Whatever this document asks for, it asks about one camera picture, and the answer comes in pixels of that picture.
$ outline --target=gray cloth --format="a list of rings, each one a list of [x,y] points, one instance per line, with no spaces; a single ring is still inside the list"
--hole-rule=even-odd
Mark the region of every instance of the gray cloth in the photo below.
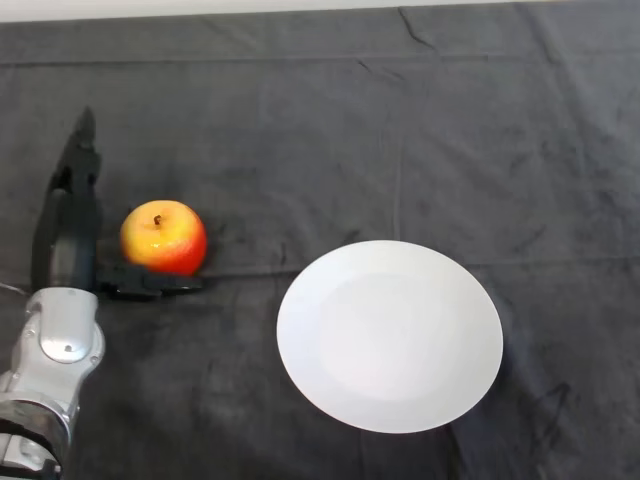
[[[45,184],[85,105],[103,263],[129,208],[176,199],[205,292],[102,303],[71,477],[640,477],[638,3],[484,5],[0,26],[0,281],[27,284]],[[280,361],[296,273],[400,239],[501,314],[489,394],[452,424],[359,431]],[[0,364],[24,300],[0,291]]]

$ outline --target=white wall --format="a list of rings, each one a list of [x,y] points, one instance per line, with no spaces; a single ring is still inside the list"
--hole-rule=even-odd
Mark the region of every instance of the white wall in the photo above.
[[[331,10],[501,0],[0,0],[0,22],[202,13]]]

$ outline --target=apple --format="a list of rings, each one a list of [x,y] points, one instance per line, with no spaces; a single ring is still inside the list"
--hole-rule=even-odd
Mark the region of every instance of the apple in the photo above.
[[[145,203],[131,212],[120,242],[131,263],[180,275],[192,275],[207,251],[207,234],[196,212],[171,200]]]

